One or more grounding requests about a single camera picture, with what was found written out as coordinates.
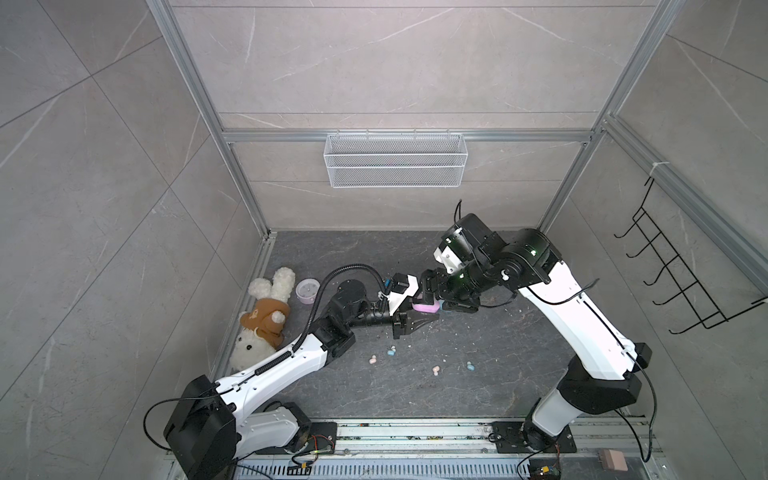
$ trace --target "pink object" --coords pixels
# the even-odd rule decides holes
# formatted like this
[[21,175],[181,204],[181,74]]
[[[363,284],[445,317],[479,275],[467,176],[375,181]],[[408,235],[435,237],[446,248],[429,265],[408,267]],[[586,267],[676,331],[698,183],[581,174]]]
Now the pink object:
[[433,303],[432,305],[414,303],[413,309],[417,312],[422,312],[422,313],[437,313],[437,311],[440,310],[440,303],[437,300],[435,300],[435,303]]

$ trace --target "wooden block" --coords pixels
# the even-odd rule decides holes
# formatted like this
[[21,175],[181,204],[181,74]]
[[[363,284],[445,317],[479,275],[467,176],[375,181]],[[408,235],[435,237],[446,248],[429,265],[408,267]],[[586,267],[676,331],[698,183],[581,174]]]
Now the wooden block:
[[606,470],[615,470],[617,472],[626,472],[628,470],[624,453],[618,450],[600,450],[600,461]]

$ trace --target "plush toy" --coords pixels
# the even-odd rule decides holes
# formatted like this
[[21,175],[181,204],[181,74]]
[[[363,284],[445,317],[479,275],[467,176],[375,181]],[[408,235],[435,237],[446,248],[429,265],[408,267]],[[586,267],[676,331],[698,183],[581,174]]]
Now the plush toy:
[[244,370],[276,352],[283,343],[283,327],[290,314],[288,298],[293,291],[296,274],[287,267],[279,268],[272,277],[257,278],[248,286],[248,293],[257,301],[253,312],[240,317],[243,330],[235,340],[230,364]]

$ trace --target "gray tile wall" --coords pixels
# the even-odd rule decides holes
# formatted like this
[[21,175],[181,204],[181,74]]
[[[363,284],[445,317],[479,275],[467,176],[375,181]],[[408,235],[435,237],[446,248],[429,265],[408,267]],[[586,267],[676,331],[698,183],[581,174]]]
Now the gray tile wall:
[[[650,0],[176,0],[226,128],[591,128]],[[334,190],[321,144],[238,144],[277,229],[535,225],[576,144],[472,144],[458,189]],[[384,207],[379,212],[377,207]]]
[[1,3],[0,82],[0,477],[151,478],[256,228],[142,0]]
[[[627,258],[627,253],[636,254],[644,245],[637,230],[623,239],[614,237],[631,225],[646,179],[613,141],[604,141],[551,237],[581,282],[601,278],[590,295],[607,310],[611,321],[632,340],[648,342],[653,349],[649,373],[660,406],[655,431],[677,475],[683,479],[763,478],[768,454],[757,439],[768,437],[762,421],[768,411],[768,356],[762,347],[768,336],[768,306],[712,329],[697,326],[681,335],[669,332],[696,322],[694,313],[682,296],[664,306],[654,305],[653,300],[663,302],[676,291],[668,273],[646,286],[642,280],[652,282],[661,263],[650,249],[638,258]],[[761,297],[659,187],[651,190],[646,208],[727,315]],[[662,240],[654,245],[665,260],[673,256]],[[672,267],[684,286],[693,281],[690,274],[685,277],[681,264]],[[713,312],[698,287],[689,294],[700,314]],[[633,410],[650,415],[645,389]]]
[[768,251],[768,2],[690,0],[621,117]]
[[591,127],[654,3],[180,0],[174,12],[227,127]]
[[331,188],[323,144],[236,144],[272,228],[442,230],[461,198],[490,227],[538,223],[579,149],[577,142],[470,142],[456,188]]

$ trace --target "vent grille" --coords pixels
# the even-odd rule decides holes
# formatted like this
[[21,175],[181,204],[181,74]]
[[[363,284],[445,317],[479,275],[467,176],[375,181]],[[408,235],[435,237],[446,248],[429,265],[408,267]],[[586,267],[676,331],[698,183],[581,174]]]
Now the vent grille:
[[[296,478],[317,478],[344,480],[352,478],[371,478],[376,480],[401,478],[517,478],[515,467],[518,458],[404,458],[404,459],[344,459],[324,458],[311,468],[311,472],[291,471],[290,460],[248,459],[241,462],[235,478],[239,480],[261,479],[265,477],[255,470],[267,473],[275,480],[295,480]],[[528,461],[521,466],[522,473],[528,474]]]

